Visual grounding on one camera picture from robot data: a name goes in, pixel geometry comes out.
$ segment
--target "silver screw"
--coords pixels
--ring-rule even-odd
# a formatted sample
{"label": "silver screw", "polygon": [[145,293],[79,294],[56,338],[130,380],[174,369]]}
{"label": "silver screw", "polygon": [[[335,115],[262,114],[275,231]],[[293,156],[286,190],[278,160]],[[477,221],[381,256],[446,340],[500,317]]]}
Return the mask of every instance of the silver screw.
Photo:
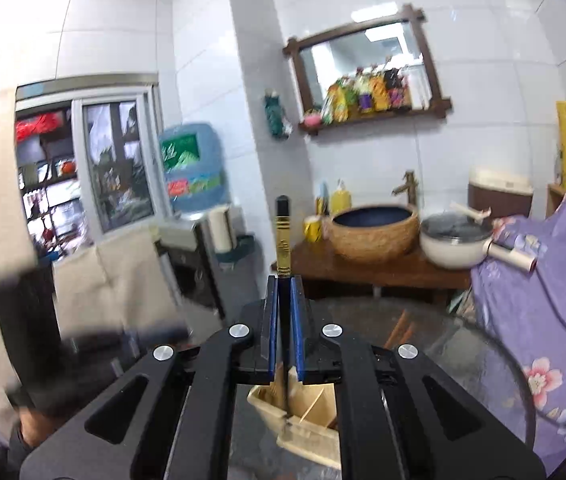
{"label": "silver screw", "polygon": [[247,325],[241,323],[232,325],[230,327],[230,335],[232,337],[245,337],[250,333],[250,328]]}
{"label": "silver screw", "polygon": [[399,355],[403,359],[414,359],[419,354],[419,351],[414,345],[401,345],[399,346]]}
{"label": "silver screw", "polygon": [[154,349],[153,355],[154,359],[157,361],[167,361],[167,359],[174,355],[174,350],[171,346],[167,345],[157,346]]}
{"label": "silver screw", "polygon": [[343,333],[343,329],[334,323],[327,324],[323,327],[323,334],[327,337],[338,337]]}

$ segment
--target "wooden mirror frame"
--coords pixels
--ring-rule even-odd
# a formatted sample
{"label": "wooden mirror frame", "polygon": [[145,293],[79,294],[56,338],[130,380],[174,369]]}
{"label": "wooden mirror frame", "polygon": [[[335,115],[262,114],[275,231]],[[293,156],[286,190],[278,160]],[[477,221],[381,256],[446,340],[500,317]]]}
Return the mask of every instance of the wooden mirror frame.
{"label": "wooden mirror frame", "polygon": [[[306,112],[314,107],[314,101],[312,99],[312,92],[310,90],[310,84],[307,79],[307,72],[305,71],[305,64],[303,63],[303,58],[301,57],[301,51],[307,48],[313,47],[314,45],[325,43],[326,41],[335,40],[336,38],[342,38],[343,36],[350,36],[351,34],[356,34],[357,32],[362,32],[363,30],[368,30],[369,28],[381,27],[383,25],[392,25],[393,23],[410,23],[412,26],[412,31],[414,34],[414,39],[418,48],[423,56],[423,65],[425,67],[425,73],[428,76],[428,83],[430,84],[430,91],[432,92],[432,98],[430,99],[430,107],[427,110],[415,110],[419,114],[432,114],[439,119],[445,119],[448,114],[448,110],[452,109],[452,100],[445,98],[441,94],[441,85],[439,84],[439,76],[434,68],[434,61],[432,60],[432,54],[430,53],[430,47],[425,39],[425,33],[423,32],[423,27],[421,22],[425,20],[425,15],[423,14],[423,9],[414,9],[411,4],[405,4],[400,12],[393,14],[392,16],[383,16],[381,18],[375,18],[373,20],[367,20],[366,22],[359,23],[348,23],[342,25],[341,27],[331,28],[330,30],[325,30],[314,36],[308,36],[302,40],[297,40],[297,38],[291,37],[287,40],[287,45],[283,49],[283,54],[286,57],[292,59],[294,65],[294,70],[297,76],[298,91],[301,95],[301,104],[303,106],[303,111]],[[381,115],[385,112],[380,112],[378,118],[389,118],[394,116],[401,116],[405,114],[388,114]],[[365,118],[365,120],[373,119],[374,116]],[[357,121],[343,121],[343,123],[338,124],[348,124],[355,123]],[[316,133],[316,130],[306,130],[308,133]]]}

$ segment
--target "yellow hand soap bottle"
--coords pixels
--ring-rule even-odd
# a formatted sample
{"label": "yellow hand soap bottle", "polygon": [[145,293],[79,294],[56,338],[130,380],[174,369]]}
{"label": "yellow hand soap bottle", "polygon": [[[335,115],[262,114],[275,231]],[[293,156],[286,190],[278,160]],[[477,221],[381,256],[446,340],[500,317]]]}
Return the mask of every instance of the yellow hand soap bottle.
{"label": "yellow hand soap bottle", "polygon": [[336,191],[330,197],[330,215],[336,216],[341,211],[345,211],[352,207],[352,195],[345,189],[345,184],[339,180]]}

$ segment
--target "bronze faucet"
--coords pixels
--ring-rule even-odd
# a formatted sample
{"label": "bronze faucet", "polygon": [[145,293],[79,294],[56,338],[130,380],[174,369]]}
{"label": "bronze faucet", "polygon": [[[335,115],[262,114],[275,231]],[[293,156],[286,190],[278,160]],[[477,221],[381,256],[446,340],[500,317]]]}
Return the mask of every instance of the bronze faucet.
{"label": "bronze faucet", "polygon": [[416,207],[416,187],[419,185],[419,181],[414,177],[412,170],[406,171],[403,178],[405,179],[405,184],[395,187],[392,190],[392,195],[396,196],[407,191],[407,202]]}

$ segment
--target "white lid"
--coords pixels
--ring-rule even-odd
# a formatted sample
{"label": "white lid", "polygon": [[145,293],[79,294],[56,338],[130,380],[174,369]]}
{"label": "white lid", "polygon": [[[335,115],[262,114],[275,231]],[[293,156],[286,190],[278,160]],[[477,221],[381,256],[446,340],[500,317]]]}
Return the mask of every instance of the white lid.
{"label": "white lid", "polygon": [[524,176],[482,170],[481,168],[473,168],[470,171],[470,184],[483,189],[492,189],[518,195],[532,195],[534,193],[530,180]]}

